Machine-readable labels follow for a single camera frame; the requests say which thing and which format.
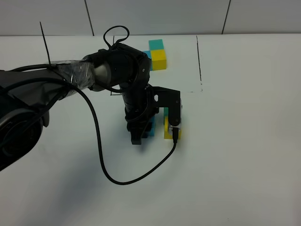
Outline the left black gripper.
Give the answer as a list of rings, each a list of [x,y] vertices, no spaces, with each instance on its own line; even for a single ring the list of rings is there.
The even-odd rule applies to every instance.
[[[141,145],[142,139],[147,137],[146,128],[149,120],[159,112],[157,107],[152,106],[154,102],[152,86],[148,83],[139,84],[130,91],[122,93],[122,97],[131,142],[133,145]]]

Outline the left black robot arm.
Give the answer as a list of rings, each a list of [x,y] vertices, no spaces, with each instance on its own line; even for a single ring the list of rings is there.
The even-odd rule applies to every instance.
[[[136,145],[159,112],[149,84],[151,60],[122,43],[81,60],[29,65],[0,72],[0,167],[5,169],[37,144],[49,125],[49,110],[59,100],[85,89],[119,93],[127,130]]]

